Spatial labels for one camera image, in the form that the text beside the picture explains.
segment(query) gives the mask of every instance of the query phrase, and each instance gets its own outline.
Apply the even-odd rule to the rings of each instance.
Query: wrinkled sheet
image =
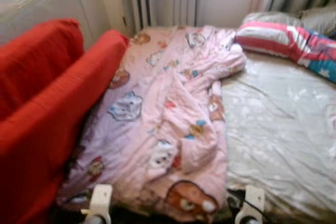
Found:
[[[223,80],[228,183],[263,188],[274,223],[335,223],[336,86],[287,59],[247,52]]]
[[[57,203],[87,207],[97,183],[113,201],[179,221],[210,222],[225,202],[227,152],[220,78],[246,57],[233,30],[146,29],[92,110]]]

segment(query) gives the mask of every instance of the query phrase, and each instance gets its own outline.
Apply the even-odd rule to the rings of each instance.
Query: white bed sheet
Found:
[[[286,59],[246,55],[245,72],[222,82],[228,188],[263,188],[279,223],[335,223],[335,84]]]

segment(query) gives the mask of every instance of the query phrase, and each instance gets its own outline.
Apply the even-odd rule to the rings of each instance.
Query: cartoon bear print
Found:
[[[225,122],[224,117],[224,106],[222,104],[221,96],[213,94],[209,98],[209,116],[211,121],[223,121]]]
[[[102,157],[96,157],[93,159],[87,171],[87,176],[89,177],[90,182],[95,182],[100,176],[102,171],[104,170],[104,163]]]
[[[158,51],[153,54],[151,54],[147,59],[147,63],[151,65],[152,67],[155,67],[156,64],[158,64],[158,61],[160,60],[160,56],[163,53],[163,51]]]
[[[208,216],[218,210],[215,198],[188,180],[180,180],[173,184],[168,190],[165,202],[202,222],[208,222]]]
[[[189,134],[185,136],[187,139],[195,139],[203,134],[203,125],[206,122],[204,120],[197,120],[196,124],[191,124],[188,128]]]
[[[110,82],[110,89],[117,89],[123,85],[125,85],[130,79],[130,73],[126,70],[119,70],[115,73],[113,79]]]
[[[180,73],[183,74],[187,78],[187,80],[190,80],[191,78],[195,78],[195,77],[198,76],[198,71],[197,70],[184,69]]]
[[[180,64],[179,60],[171,60],[171,61],[168,62],[167,66],[163,67],[163,70],[167,70],[169,67],[170,68],[176,68],[178,64]]]
[[[142,98],[133,91],[126,93],[108,110],[117,121],[132,121],[138,118],[142,109]]]
[[[188,33],[185,35],[185,38],[188,41],[190,48],[201,46],[205,42],[204,36],[200,33]]]
[[[143,45],[148,43],[151,40],[151,37],[146,33],[138,33],[134,36],[133,39],[131,39],[131,42],[133,42],[136,45]]]

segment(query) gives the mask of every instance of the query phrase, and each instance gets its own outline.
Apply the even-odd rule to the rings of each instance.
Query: red cushion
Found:
[[[82,119],[106,89],[127,44],[117,31],[107,32],[0,124],[1,223],[43,223]]]
[[[78,22],[37,25],[0,49],[0,120],[11,115],[84,54]]]

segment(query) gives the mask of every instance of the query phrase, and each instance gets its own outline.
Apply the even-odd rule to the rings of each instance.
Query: pink comforter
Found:
[[[151,28],[131,40],[93,108],[57,202],[87,207],[97,183],[133,210],[210,222],[225,204],[225,117],[220,78],[244,68],[235,32]]]

